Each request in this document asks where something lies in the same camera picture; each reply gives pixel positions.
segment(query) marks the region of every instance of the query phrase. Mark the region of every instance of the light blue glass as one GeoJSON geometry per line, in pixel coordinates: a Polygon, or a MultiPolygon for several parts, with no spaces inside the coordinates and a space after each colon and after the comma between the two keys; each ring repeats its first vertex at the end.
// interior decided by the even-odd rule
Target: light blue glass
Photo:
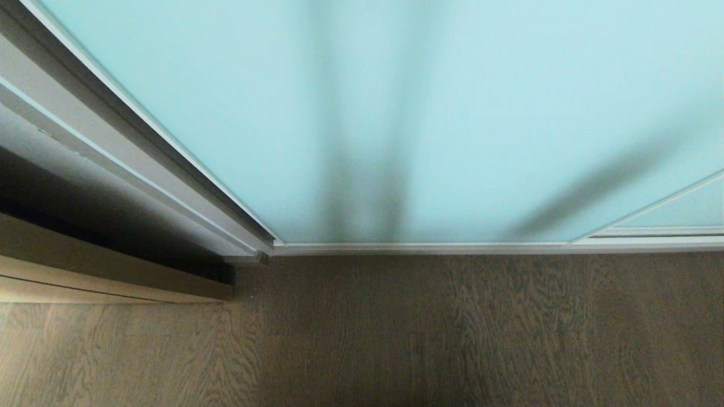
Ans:
{"type": "Polygon", "coordinates": [[[721,0],[42,4],[291,243],[570,240],[724,167],[721,0]]]}
{"type": "Polygon", "coordinates": [[[724,226],[724,181],[712,182],[620,226],[724,226]]]}

